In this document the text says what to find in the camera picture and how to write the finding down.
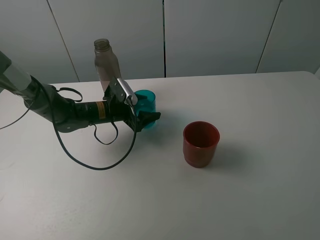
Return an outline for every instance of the wire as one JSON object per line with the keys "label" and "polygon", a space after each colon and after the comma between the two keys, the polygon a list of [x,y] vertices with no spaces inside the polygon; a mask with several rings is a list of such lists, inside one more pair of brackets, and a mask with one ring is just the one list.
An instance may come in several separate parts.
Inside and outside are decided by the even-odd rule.
{"label": "wire", "polygon": [[101,143],[101,144],[103,144],[103,145],[110,145],[110,144],[112,144],[112,143],[118,138],[119,130],[118,130],[117,126],[116,126],[115,123],[114,123],[114,120],[113,120],[114,118],[113,118],[112,115],[111,115],[110,105],[109,105],[108,101],[106,101],[106,104],[107,104],[107,107],[108,107],[108,110],[109,110],[109,116],[110,116],[110,118],[111,118],[111,124],[112,124],[112,126],[114,127],[115,132],[116,132],[115,138],[113,139],[113,141],[111,141],[111,142],[109,142],[109,143],[104,143],[104,142],[102,142],[102,141],[97,137],[97,126],[96,126],[95,124],[92,124],[92,125],[94,126],[94,128],[95,128],[95,129],[94,129],[93,136],[95,137],[95,139],[96,139],[99,143]]}
{"label": "wire", "polygon": [[66,146],[64,145],[64,143],[63,143],[63,141],[62,141],[62,139],[60,137],[60,134],[59,134],[59,131],[58,131],[58,128],[57,128],[57,123],[55,121],[54,109],[53,109],[52,103],[50,101],[49,95],[48,95],[46,89],[44,88],[44,86],[37,79],[34,78],[33,80],[35,80],[35,82],[39,85],[39,87],[42,89],[46,99],[48,100],[49,108],[50,108],[50,111],[51,111],[51,118],[52,118],[52,124],[53,124],[53,128],[54,128],[54,132],[56,134],[56,137],[58,138],[58,141],[59,141],[62,149],[64,150],[65,154],[68,155],[69,158],[71,158],[77,164],[80,164],[81,166],[83,166],[85,168],[88,168],[88,169],[91,169],[91,170],[103,171],[103,170],[108,170],[108,169],[114,168],[115,166],[120,164],[129,155],[129,153],[131,152],[132,148],[134,147],[134,144],[135,144],[135,141],[136,141],[136,136],[137,136],[137,113],[136,113],[136,111],[134,109],[134,105],[133,105],[132,101],[130,101],[130,108],[131,108],[131,110],[132,110],[132,112],[134,114],[134,130],[133,130],[133,138],[132,138],[132,142],[131,142],[131,145],[129,147],[129,150],[126,152],[126,154],[119,161],[117,161],[116,163],[114,163],[114,164],[112,164],[110,166],[107,166],[107,167],[94,167],[94,166],[90,166],[90,165],[87,165],[87,164],[79,161],[78,159],[73,157],[68,152]]}
{"label": "wire", "polygon": [[0,130],[5,129],[5,128],[7,128],[7,127],[10,127],[11,125],[15,124],[15,123],[18,122],[20,119],[22,119],[22,118],[29,112],[29,110],[31,109],[32,105],[33,105],[34,102],[37,100],[37,98],[38,98],[38,96],[39,96],[39,93],[40,93],[40,88],[38,87],[38,90],[36,91],[35,97],[34,97],[34,99],[32,100],[32,102],[31,102],[30,106],[28,107],[28,109],[25,111],[25,113],[24,113],[21,117],[19,117],[17,120],[15,120],[14,122],[8,124],[7,126],[1,127]]}

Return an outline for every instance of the table surface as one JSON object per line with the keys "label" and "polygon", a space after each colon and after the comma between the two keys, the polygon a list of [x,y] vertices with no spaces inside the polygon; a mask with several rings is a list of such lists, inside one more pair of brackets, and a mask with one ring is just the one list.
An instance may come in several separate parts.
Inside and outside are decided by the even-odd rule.
{"label": "table surface", "polygon": [[[6,240],[319,239],[320,80],[308,72],[130,80],[156,94],[162,113],[138,133],[131,154],[107,171],[69,159],[52,124],[33,112],[0,131],[0,238]],[[99,101],[99,82],[72,87]],[[62,93],[74,97],[74,93]],[[26,108],[0,94],[0,126]],[[221,135],[213,162],[184,161],[183,129],[193,121]],[[105,146],[94,127],[62,133],[70,153],[104,167],[133,132]],[[111,124],[98,126],[108,142]]]}

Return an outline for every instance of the cup rim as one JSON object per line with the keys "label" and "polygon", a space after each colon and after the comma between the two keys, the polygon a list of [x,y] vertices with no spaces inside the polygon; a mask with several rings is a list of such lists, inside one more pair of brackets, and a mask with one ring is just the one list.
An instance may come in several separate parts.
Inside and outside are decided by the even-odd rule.
{"label": "cup rim", "polygon": [[[211,144],[210,146],[206,146],[206,147],[195,146],[195,145],[193,145],[192,143],[190,143],[190,142],[187,140],[187,138],[186,138],[186,130],[187,130],[187,128],[190,127],[191,125],[199,124],[199,123],[206,124],[206,125],[210,125],[210,127],[214,128],[214,130],[218,133],[218,137],[217,137],[216,141],[215,141],[213,144]],[[216,145],[219,143],[219,141],[220,141],[220,132],[219,132],[219,130],[218,130],[214,125],[212,125],[212,124],[209,123],[209,122],[206,122],[206,121],[194,121],[194,122],[189,123],[187,126],[185,126],[185,128],[184,128],[184,130],[183,130],[183,139],[184,139],[190,146],[192,146],[192,147],[194,147],[194,148],[197,148],[197,149],[210,149],[210,148],[216,146]]]}

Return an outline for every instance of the clear bottle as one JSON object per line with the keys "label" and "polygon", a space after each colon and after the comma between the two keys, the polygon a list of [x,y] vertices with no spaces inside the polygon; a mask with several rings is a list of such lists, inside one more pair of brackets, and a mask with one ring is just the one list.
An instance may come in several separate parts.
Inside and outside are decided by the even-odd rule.
{"label": "clear bottle", "polygon": [[111,79],[121,79],[119,61],[112,51],[109,40],[105,38],[94,41],[94,64],[98,72],[102,89],[105,92]]}

